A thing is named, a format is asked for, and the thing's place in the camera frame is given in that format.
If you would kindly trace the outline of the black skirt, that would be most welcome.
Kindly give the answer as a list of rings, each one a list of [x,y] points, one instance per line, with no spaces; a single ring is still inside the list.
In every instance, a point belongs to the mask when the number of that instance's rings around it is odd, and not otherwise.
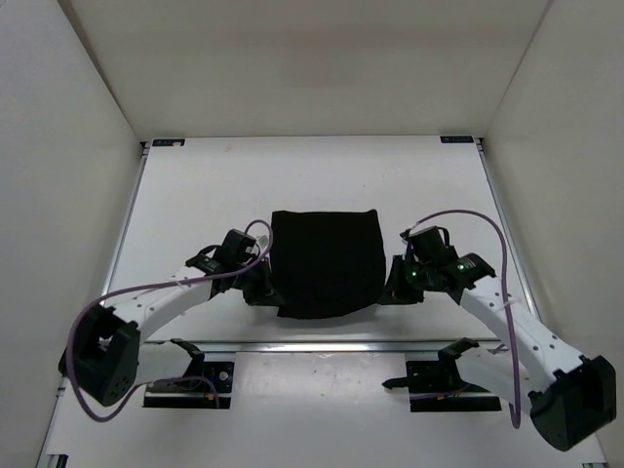
[[[377,210],[276,211],[271,227],[272,280],[284,300],[280,318],[343,317],[380,299],[386,256]]]

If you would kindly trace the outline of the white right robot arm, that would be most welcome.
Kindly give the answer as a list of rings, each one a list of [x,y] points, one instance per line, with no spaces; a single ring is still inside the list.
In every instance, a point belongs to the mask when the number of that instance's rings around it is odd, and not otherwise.
[[[459,255],[445,228],[408,229],[406,245],[392,261],[385,288],[388,304],[413,305],[426,293],[445,293],[500,341],[498,350],[463,337],[442,348],[426,370],[383,382],[391,390],[445,397],[478,386],[527,414],[551,447],[568,451],[617,415],[616,372],[603,356],[586,357],[508,294],[501,278],[479,255]]]

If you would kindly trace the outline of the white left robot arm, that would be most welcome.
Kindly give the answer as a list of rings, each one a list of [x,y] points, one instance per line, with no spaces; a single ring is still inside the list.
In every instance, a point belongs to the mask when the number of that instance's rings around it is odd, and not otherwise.
[[[231,229],[218,245],[207,246],[162,283],[127,287],[95,299],[71,326],[58,362],[78,399],[90,396],[104,407],[122,406],[141,385],[202,385],[204,355],[182,338],[151,343],[174,319],[231,289],[247,296],[273,296],[268,256],[273,232],[255,237]]]

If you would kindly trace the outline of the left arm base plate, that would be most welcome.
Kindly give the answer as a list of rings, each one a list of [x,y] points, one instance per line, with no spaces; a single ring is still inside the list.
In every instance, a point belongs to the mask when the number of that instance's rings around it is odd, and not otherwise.
[[[147,409],[229,410],[235,376],[234,353],[207,353],[202,366],[189,375],[201,376],[184,382],[157,382],[144,391]]]

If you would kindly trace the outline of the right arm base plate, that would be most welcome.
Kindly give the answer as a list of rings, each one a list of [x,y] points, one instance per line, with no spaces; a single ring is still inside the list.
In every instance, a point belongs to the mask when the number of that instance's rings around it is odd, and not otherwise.
[[[498,412],[498,397],[484,388],[456,380],[438,362],[435,353],[411,352],[405,355],[403,375],[381,383],[391,392],[407,390],[412,413]]]

